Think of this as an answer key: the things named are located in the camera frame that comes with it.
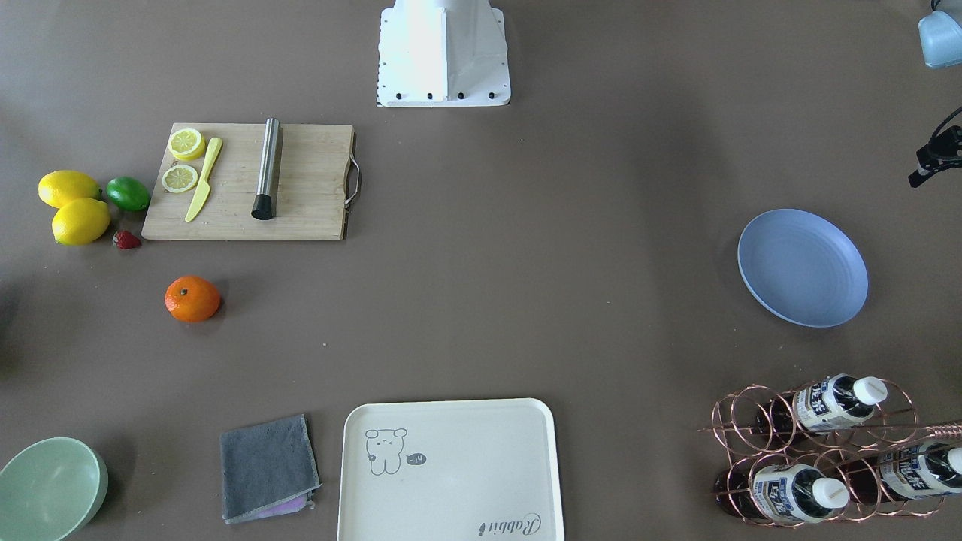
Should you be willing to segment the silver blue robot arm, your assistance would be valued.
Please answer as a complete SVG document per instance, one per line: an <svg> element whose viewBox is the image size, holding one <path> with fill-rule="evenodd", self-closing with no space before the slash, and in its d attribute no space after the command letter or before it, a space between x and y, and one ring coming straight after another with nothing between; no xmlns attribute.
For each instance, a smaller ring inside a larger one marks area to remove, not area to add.
<svg viewBox="0 0 962 541"><path fill-rule="evenodd" d="M930 14L918 21L924 64L932 69L961 64L961 1L930 1Z"/></svg>

